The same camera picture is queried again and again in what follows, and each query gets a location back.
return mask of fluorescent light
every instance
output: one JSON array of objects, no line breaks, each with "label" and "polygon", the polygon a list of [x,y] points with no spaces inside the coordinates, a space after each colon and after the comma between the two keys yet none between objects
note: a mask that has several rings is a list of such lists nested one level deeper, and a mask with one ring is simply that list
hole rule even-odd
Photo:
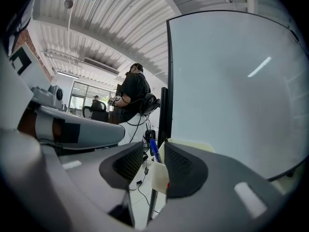
[{"label": "fluorescent light", "polygon": [[68,76],[68,77],[71,77],[71,78],[74,78],[74,79],[79,79],[78,77],[76,76],[72,76],[72,75],[68,75],[68,74],[64,74],[64,73],[61,73],[61,72],[58,72],[59,75],[64,75],[64,76]]},{"label": "fluorescent light", "polygon": [[259,65],[259,67],[257,67],[250,75],[248,75],[248,77],[252,77],[252,76],[254,76],[255,74],[257,74],[258,71],[259,71],[260,69],[262,69],[265,65],[267,65],[267,63],[268,63],[270,60],[271,60],[271,57],[266,58],[266,59],[263,61],[263,63],[261,63],[261,64]]}]

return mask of desk leg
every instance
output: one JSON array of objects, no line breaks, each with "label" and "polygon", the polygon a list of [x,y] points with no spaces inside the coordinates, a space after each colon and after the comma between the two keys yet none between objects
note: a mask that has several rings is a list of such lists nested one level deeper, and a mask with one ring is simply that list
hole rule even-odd
[{"label": "desk leg", "polygon": [[148,218],[147,218],[147,224],[152,219],[154,214],[154,208],[156,204],[156,199],[158,197],[158,192],[156,190],[152,190],[151,192],[151,198],[150,198],[150,206],[149,206],[149,212],[148,212]]}]

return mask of tiled floor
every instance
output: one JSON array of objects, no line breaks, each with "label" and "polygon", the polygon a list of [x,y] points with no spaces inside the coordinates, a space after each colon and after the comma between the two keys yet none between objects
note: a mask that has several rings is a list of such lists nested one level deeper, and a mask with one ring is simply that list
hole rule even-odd
[{"label": "tiled floor", "polygon": [[[143,163],[142,168],[145,169],[146,163]],[[140,186],[140,191],[147,197],[148,202],[150,202],[151,197],[151,179],[152,179],[152,163],[147,162],[147,167],[149,169],[148,174],[145,177],[144,182]],[[135,220],[135,228],[139,230],[143,230],[146,228],[147,223],[147,217],[148,217],[148,211],[149,211],[149,205],[145,199],[145,197],[140,194],[140,192],[136,189],[134,191],[130,191],[130,197],[131,197],[131,204],[132,204],[132,210]],[[159,193],[155,205],[155,210],[157,212],[160,212],[161,209],[165,205],[166,195],[163,193]]]}]

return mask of blue pen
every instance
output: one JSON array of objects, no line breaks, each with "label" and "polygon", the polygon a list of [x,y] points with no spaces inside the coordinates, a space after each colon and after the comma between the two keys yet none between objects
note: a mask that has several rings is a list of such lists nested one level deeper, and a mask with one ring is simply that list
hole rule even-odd
[{"label": "blue pen", "polygon": [[151,149],[152,149],[152,151],[154,153],[156,161],[162,163],[161,158],[160,158],[160,154],[159,154],[159,150],[158,150],[158,147],[156,146],[156,143],[155,143],[154,139],[150,140],[150,146],[151,146]]}]

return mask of person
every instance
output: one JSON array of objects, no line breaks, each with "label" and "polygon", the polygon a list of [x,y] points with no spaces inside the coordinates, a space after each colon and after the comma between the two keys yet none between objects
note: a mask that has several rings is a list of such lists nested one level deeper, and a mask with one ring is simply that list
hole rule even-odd
[{"label": "person", "polygon": [[94,96],[94,100],[92,100],[92,105],[90,107],[90,110],[97,111],[97,110],[102,110],[102,104],[98,100],[98,95]]},{"label": "person", "polygon": [[121,99],[113,105],[121,108],[117,117],[119,125],[126,129],[125,137],[119,145],[142,141],[146,127],[145,117],[140,114],[140,104],[143,96],[150,93],[150,87],[141,64],[135,63],[130,67],[119,91]]}]

